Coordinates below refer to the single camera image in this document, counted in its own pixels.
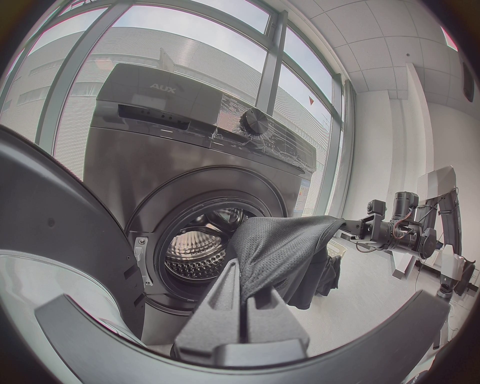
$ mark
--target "washing machine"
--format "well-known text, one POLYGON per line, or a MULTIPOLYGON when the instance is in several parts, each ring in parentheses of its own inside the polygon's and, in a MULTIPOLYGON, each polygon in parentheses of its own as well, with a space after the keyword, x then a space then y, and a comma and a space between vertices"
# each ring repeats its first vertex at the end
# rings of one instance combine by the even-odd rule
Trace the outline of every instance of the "washing machine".
POLYGON ((311 144, 232 95, 115 66, 97 97, 84 183, 133 247, 144 280, 142 341, 173 342, 243 221, 302 215, 315 167, 311 144))

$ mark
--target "ceiling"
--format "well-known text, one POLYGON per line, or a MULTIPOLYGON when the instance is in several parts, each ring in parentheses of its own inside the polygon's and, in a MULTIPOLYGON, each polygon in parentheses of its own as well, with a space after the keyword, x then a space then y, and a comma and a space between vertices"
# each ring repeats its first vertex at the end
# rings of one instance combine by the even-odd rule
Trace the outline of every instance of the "ceiling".
POLYGON ((416 0, 289 0, 320 31, 342 62, 357 93, 388 90, 406 99, 413 63, 428 102, 459 109, 480 120, 462 92, 458 53, 440 25, 416 0))

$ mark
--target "control knob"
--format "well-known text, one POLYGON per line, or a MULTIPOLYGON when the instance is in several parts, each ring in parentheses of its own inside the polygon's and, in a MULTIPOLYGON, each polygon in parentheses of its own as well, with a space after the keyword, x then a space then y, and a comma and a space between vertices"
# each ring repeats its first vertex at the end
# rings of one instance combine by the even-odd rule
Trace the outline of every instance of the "control knob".
POLYGON ((257 108, 247 110, 242 115, 240 124, 248 133, 254 136, 260 136, 268 131, 268 118, 257 108))

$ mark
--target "clothing pile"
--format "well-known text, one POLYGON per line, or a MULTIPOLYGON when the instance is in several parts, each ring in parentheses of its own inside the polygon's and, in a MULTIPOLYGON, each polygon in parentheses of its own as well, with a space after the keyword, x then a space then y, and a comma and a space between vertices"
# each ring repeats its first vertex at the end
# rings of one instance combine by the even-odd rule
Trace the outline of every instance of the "clothing pile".
POLYGON ((239 261, 241 302, 269 286, 299 309, 309 308, 316 292, 327 296, 338 287, 341 257, 330 257, 326 245, 344 223, 331 216, 249 218, 225 261, 239 261))

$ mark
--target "floor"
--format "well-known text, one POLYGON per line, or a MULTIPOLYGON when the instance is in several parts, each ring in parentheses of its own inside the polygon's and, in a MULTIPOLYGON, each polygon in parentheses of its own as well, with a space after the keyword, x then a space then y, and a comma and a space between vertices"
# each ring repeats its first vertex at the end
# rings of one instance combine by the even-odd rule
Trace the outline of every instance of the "floor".
MULTIPOLYGON (((386 320, 417 290, 436 294, 439 279, 414 267, 408 279, 392 276, 389 255, 383 252, 361 253, 352 243, 335 239, 347 248, 342 263, 339 288, 328 297, 315 296, 310 308, 293 314, 310 335, 308 355, 315 356, 365 334, 386 320)), ((475 298, 454 294, 449 314, 449 339, 468 316, 475 298)))

